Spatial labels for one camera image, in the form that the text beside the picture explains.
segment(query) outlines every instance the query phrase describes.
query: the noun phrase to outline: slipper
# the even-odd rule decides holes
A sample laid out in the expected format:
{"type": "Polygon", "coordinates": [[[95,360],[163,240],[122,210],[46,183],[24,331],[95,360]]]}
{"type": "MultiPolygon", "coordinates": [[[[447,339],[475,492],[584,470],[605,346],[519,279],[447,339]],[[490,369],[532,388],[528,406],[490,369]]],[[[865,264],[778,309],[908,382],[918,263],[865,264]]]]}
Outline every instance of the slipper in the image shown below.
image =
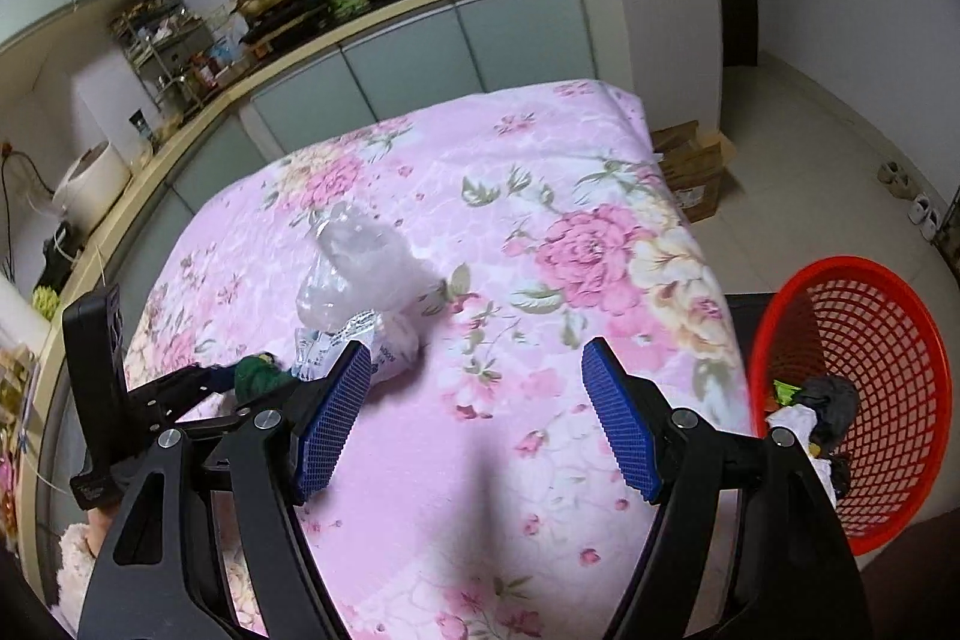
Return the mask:
{"type": "Polygon", "coordinates": [[[901,168],[896,161],[884,161],[877,170],[877,179],[884,185],[890,185],[900,173],[901,168]]]}
{"type": "Polygon", "coordinates": [[[910,201],[920,195],[920,187],[913,181],[913,177],[906,172],[899,172],[894,177],[894,181],[887,185],[887,191],[890,191],[897,199],[909,199],[910,201]]]}
{"type": "Polygon", "coordinates": [[[920,235],[928,242],[933,242],[934,237],[936,237],[940,231],[941,223],[940,210],[936,207],[931,207],[929,214],[923,220],[923,225],[920,226],[920,235]]]}
{"type": "Polygon", "coordinates": [[[915,226],[919,226],[920,223],[923,223],[926,220],[926,216],[930,214],[930,199],[926,194],[920,194],[916,199],[913,200],[913,204],[910,205],[910,209],[907,211],[907,216],[910,218],[910,223],[913,223],[915,226]]]}

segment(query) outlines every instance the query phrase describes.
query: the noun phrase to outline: red plastic basket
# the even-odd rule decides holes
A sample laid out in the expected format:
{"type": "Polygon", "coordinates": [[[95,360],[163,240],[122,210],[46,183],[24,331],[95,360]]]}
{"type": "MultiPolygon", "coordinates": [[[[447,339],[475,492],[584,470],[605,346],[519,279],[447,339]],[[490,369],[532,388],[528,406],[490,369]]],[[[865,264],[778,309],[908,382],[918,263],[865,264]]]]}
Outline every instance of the red plastic basket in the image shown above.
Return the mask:
{"type": "Polygon", "coordinates": [[[851,491],[837,515],[853,554],[896,536],[940,470],[952,391],[947,353],[911,287],[863,258],[827,258],[801,269],[771,300],[750,357],[754,428],[767,432],[773,381],[840,375],[860,409],[837,449],[851,458],[851,491]]]}

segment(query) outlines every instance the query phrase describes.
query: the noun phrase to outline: plastic bag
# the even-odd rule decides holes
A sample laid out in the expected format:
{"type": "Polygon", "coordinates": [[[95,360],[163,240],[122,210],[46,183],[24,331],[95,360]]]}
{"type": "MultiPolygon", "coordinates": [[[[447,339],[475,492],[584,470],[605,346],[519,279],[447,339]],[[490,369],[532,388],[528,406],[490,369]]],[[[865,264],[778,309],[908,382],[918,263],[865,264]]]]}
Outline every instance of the plastic bag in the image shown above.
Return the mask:
{"type": "Polygon", "coordinates": [[[337,333],[296,330],[296,362],[290,374],[301,380],[328,375],[352,341],[366,345],[373,361],[371,384],[390,380],[416,362],[419,338],[410,321],[396,313],[360,313],[337,333]]]}
{"type": "Polygon", "coordinates": [[[296,295],[304,326],[334,333],[364,311],[399,313],[430,287],[406,239],[343,202],[314,232],[317,258],[296,295]]]}

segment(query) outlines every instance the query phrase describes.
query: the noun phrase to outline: rice cooker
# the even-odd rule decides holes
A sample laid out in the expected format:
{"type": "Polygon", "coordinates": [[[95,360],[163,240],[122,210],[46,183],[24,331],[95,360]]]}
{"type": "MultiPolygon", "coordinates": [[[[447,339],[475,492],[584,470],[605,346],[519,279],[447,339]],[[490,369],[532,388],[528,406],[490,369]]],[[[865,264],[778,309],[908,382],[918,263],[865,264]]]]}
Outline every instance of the rice cooker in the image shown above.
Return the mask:
{"type": "Polygon", "coordinates": [[[102,142],[83,153],[54,191],[53,204],[83,237],[100,225],[110,207],[120,199],[131,170],[116,148],[102,142]]]}

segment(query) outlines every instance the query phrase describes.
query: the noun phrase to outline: green cloth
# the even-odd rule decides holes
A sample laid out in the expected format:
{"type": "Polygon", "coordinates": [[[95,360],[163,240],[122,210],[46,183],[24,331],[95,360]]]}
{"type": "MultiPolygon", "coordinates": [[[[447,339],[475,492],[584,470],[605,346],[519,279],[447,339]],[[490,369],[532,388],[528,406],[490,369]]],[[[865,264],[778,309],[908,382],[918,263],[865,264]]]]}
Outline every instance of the green cloth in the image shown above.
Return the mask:
{"type": "Polygon", "coordinates": [[[296,378],[277,366],[269,353],[247,356],[237,362],[233,370],[233,391],[238,405],[248,405],[270,391],[296,383],[296,378]]]}
{"type": "Polygon", "coordinates": [[[793,395],[799,390],[797,386],[790,386],[782,380],[774,381],[774,396],[776,396],[776,403],[781,407],[790,407],[793,404],[793,395]]]}

